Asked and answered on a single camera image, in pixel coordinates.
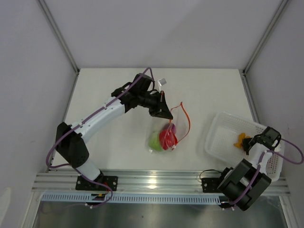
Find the yellow ginger root toy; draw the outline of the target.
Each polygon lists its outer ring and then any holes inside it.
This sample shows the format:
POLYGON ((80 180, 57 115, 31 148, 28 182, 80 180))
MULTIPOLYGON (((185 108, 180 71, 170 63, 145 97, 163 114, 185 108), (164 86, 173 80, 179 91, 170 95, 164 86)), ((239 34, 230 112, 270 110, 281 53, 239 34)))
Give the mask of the yellow ginger root toy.
POLYGON ((243 140, 248 139, 248 138, 250 138, 250 136, 246 135, 245 133, 241 133, 238 136, 238 142, 234 143, 234 146, 239 148, 239 149, 243 149, 243 140))

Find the purple onion toy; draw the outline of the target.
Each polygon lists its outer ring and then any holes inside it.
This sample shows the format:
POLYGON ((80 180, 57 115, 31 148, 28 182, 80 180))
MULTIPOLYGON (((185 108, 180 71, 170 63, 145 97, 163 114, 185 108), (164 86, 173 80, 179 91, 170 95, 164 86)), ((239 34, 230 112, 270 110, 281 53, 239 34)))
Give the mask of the purple onion toy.
POLYGON ((170 126, 169 126, 169 129, 175 134, 177 129, 176 129, 176 126, 175 124, 171 123, 170 126))

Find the clear orange zip top bag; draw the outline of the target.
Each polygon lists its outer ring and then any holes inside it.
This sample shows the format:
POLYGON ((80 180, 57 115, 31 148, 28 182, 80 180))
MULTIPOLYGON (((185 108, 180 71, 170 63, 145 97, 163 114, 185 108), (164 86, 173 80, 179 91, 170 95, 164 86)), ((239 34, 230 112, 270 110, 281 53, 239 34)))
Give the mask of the clear orange zip top bag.
POLYGON ((172 152, 187 137, 191 129, 190 116, 183 102, 170 109, 172 120, 154 117, 146 139, 150 153, 172 152))

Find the red bell pepper toy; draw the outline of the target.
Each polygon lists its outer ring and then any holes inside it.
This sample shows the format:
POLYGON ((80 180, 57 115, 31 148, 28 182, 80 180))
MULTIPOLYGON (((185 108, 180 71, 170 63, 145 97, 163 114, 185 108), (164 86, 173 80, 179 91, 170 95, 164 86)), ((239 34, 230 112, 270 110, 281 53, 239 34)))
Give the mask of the red bell pepper toy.
POLYGON ((159 134, 161 147, 166 150, 171 150, 177 145, 177 138, 175 134, 169 130, 162 130, 159 134))

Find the green cabbage toy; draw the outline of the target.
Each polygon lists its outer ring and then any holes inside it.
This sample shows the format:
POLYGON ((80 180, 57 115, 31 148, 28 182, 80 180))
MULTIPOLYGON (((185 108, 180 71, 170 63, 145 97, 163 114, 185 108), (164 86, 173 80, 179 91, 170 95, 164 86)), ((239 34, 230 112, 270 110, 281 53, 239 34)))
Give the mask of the green cabbage toy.
POLYGON ((151 134, 151 136, 149 137, 149 140, 148 140, 148 146, 152 152, 161 152, 163 150, 163 148, 161 147, 161 144, 160 144, 158 132, 153 132, 151 134))

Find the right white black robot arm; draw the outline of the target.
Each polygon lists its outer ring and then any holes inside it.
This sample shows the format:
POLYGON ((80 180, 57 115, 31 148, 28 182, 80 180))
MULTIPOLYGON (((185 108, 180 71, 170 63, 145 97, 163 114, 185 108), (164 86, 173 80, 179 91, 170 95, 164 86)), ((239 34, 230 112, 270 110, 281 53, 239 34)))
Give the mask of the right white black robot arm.
POLYGON ((266 166, 281 138, 281 134, 269 126, 254 137, 243 133, 238 137, 235 146, 242 149, 246 157, 234 168, 226 168, 217 179, 217 189, 228 198, 229 205, 246 211, 268 188, 272 179, 266 173, 266 166))

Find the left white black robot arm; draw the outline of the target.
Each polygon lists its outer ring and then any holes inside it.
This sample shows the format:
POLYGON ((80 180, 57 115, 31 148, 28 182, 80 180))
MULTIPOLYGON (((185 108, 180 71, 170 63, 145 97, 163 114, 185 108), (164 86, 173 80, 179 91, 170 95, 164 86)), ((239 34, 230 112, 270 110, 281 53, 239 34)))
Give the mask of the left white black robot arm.
POLYGON ((57 127, 54 149, 93 190, 103 185, 102 172, 89 158, 86 143, 106 124, 138 106, 148 109, 149 115, 172 120, 165 93, 155 90, 153 76, 139 73, 134 80, 115 89, 108 100, 88 117, 73 124, 62 122, 57 127))

